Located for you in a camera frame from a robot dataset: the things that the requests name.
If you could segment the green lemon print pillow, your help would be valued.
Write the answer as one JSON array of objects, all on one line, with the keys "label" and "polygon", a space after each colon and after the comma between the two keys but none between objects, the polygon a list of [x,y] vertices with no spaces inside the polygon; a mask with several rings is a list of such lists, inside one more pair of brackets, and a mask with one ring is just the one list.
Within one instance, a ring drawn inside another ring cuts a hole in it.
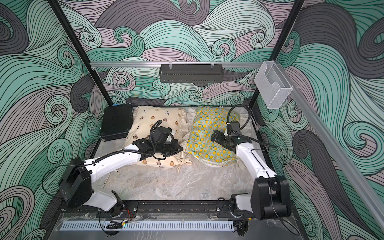
[{"label": "green lemon print pillow", "polygon": [[229,109],[199,107],[192,124],[186,152],[201,163],[214,167],[225,167],[236,163],[235,153],[211,140],[215,131],[225,132]]}]

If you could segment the cream animal print pillow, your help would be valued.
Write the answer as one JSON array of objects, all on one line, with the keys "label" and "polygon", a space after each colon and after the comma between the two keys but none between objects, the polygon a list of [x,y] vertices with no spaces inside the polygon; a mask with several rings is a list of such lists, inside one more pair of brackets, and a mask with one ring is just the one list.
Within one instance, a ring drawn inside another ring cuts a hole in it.
[{"label": "cream animal print pillow", "polygon": [[180,108],[157,108],[139,106],[134,110],[133,124],[128,133],[125,146],[144,139],[157,150],[153,157],[135,163],[136,166],[155,168],[174,168],[191,166],[192,160],[185,153],[189,127],[187,113]]}]

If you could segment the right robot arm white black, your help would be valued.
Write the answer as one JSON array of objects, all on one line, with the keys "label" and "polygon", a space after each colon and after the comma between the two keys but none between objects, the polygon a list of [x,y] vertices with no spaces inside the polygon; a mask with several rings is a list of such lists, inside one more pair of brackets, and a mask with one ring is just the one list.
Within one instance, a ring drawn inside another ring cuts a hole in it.
[{"label": "right robot arm white black", "polygon": [[277,175],[259,156],[251,140],[245,136],[231,136],[215,130],[211,141],[232,151],[243,162],[254,178],[250,194],[231,197],[233,211],[249,212],[257,220],[286,218],[291,215],[291,197],[288,180]]}]

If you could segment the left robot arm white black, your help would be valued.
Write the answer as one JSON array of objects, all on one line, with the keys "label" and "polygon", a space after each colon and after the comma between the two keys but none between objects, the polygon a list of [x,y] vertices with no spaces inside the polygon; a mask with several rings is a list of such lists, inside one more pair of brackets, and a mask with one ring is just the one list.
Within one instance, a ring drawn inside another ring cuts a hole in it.
[{"label": "left robot arm white black", "polygon": [[120,151],[97,159],[88,159],[83,162],[80,158],[76,158],[67,165],[59,182],[59,188],[68,208],[90,206],[101,209],[116,218],[125,208],[123,201],[115,191],[110,194],[95,191],[93,183],[117,169],[143,161],[156,153],[168,157],[183,150],[176,139],[153,144],[149,139],[143,138]]}]

